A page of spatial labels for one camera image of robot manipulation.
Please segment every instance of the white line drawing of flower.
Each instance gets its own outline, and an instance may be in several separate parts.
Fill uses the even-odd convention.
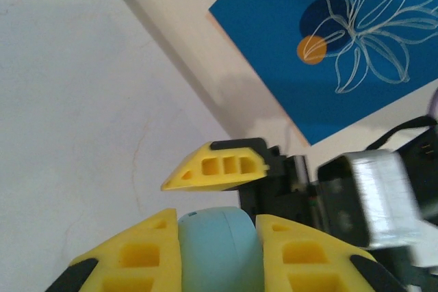
[[[410,57],[407,45],[421,44],[438,35],[438,5],[431,8],[434,0],[425,0],[415,5],[407,5],[407,0],[382,0],[368,13],[364,13],[363,8],[367,0],[344,1],[346,17],[335,14],[332,10],[331,0],[326,0],[329,16],[318,25],[311,37],[318,36],[321,26],[329,21],[339,25],[339,29],[329,36],[321,36],[322,39],[317,43],[310,44],[310,47],[308,41],[304,47],[304,59],[335,57],[337,75],[335,92],[338,94],[348,93],[356,89],[370,72],[386,83],[408,82],[410,79],[408,75]],[[394,33],[391,30],[393,28],[398,29],[398,31],[415,29],[415,37],[410,35],[405,38],[399,33]],[[319,47],[325,47],[327,44],[339,40],[346,33],[350,35],[350,41],[340,51],[324,55],[315,51]],[[390,63],[397,72],[396,79],[388,77],[376,67],[378,61],[373,61],[376,56],[381,57],[379,61],[386,60]],[[351,66],[351,69],[347,70],[348,73],[344,72],[346,66],[341,63],[346,57],[349,57],[349,66]]]

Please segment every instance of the flower illustration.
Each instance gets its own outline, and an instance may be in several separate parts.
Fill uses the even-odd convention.
[[[334,57],[339,94],[353,91],[370,73],[386,83],[408,82],[408,45],[438,35],[434,2],[325,0],[327,15],[298,45],[298,55],[308,64]],[[328,51],[340,41],[340,47]]]

